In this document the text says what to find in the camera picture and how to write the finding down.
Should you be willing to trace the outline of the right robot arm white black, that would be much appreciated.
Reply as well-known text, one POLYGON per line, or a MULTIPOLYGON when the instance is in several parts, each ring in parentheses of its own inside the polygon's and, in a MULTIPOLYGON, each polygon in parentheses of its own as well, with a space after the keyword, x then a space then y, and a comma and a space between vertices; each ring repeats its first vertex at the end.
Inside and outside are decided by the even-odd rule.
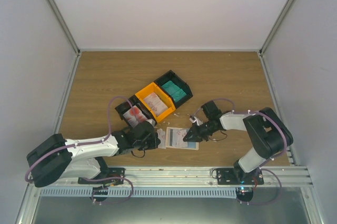
POLYGON ((208 141, 217 131, 247 132, 252 148, 233 165, 233 178, 238 184, 246 184, 257 175, 261 166, 283 155, 287 147, 293 144, 291 132, 271 108, 222 112, 211 100, 202 105, 201 110, 208 121, 201 123, 194 115, 190 116, 192 126, 183 141, 208 141))

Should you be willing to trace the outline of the orange bin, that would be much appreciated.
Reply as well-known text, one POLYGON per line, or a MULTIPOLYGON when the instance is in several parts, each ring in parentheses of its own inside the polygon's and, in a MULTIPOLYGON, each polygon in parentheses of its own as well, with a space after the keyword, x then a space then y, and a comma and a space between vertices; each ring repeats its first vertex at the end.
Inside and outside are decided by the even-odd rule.
POLYGON ((150 111, 157 123, 176 110, 171 97, 154 82, 138 91, 135 96, 150 111))

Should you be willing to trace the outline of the white pink cards stack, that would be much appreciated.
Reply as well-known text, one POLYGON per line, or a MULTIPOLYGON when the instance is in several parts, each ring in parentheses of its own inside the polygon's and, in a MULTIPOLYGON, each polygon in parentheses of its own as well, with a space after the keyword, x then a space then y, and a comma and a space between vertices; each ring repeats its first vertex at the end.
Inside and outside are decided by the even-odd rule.
POLYGON ((154 92, 146 96, 144 98, 144 102, 150 107, 156 116, 160 116, 168 109, 167 105, 154 92))

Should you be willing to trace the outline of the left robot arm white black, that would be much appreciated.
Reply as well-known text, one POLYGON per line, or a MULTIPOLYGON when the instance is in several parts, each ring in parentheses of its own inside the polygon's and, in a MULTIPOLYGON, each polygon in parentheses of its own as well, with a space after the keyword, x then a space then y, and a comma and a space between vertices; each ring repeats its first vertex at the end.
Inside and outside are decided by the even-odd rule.
POLYGON ((29 169, 25 181, 37 188, 69 178, 77 178, 81 184, 119 184, 123 176, 112 171, 104 158, 131 154, 134 150, 146 152, 160 143, 149 120, 98 138, 72 140, 60 133, 53 134, 27 155, 29 169))

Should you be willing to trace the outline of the white pink blossom card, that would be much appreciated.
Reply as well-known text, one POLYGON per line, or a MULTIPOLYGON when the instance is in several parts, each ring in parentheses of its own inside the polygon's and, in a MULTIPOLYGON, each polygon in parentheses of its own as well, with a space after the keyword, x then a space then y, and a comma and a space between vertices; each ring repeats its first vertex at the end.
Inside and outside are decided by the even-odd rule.
POLYGON ((183 138, 186 135, 187 130, 186 129, 182 129, 177 131, 176 133, 176 140, 174 143, 174 146, 176 148, 187 148, 188 147, 188 142, 184 142, 183 138))

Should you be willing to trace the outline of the black bin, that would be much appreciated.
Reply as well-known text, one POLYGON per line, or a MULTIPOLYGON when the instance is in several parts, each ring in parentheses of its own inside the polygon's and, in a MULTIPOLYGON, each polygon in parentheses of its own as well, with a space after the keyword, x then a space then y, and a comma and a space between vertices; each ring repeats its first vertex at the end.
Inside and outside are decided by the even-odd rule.
POLYGON ((148 121, 152 126, 157 124, 149 109, 135 95, 131 96, 128 101, 116 106, 115 110, 121 119, 132 128, 143 121, 148 121))
POLYGON ((154 83, 171 98, 176 109, 193 97, 189 85, 172 70, 157 78, 154 83))

